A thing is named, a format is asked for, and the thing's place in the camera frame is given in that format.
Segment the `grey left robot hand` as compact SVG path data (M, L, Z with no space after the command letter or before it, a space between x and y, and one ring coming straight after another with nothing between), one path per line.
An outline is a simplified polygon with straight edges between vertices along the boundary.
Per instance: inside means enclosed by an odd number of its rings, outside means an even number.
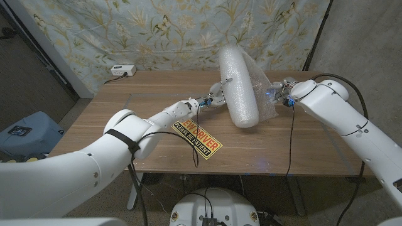
M198 99L199 105L201 107L221 107L226 104L225 97L223 93L223 87L227 83L232 82L232 78L226 78L217 82L211 86L208 94L205 97L201 97Z

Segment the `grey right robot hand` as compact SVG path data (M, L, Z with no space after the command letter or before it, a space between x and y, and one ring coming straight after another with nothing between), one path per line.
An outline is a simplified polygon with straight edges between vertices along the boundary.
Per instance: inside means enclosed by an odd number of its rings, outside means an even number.
M273 82L266 91L268 100L272 104L283 103L290 94L291 89L298 83L293 77L286 77L280 82Z

